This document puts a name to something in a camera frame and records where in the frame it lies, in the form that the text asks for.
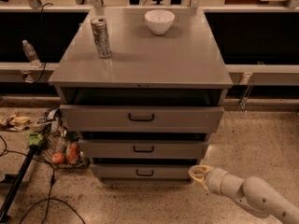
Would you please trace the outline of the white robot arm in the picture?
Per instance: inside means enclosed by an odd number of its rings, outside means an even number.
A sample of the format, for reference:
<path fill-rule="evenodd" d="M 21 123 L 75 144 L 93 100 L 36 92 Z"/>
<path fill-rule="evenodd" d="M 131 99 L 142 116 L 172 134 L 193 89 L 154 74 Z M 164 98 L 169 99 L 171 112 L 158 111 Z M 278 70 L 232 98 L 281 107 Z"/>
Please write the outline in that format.
<path fill-rule="evenodd" d="M 207 165 L 192 166 L 189 175 L 204 189 L 229 198 L 255 217 L 272 215 L 283 224 L 299 224 L 299 208 L 259 177 L 243 179 Z"/>

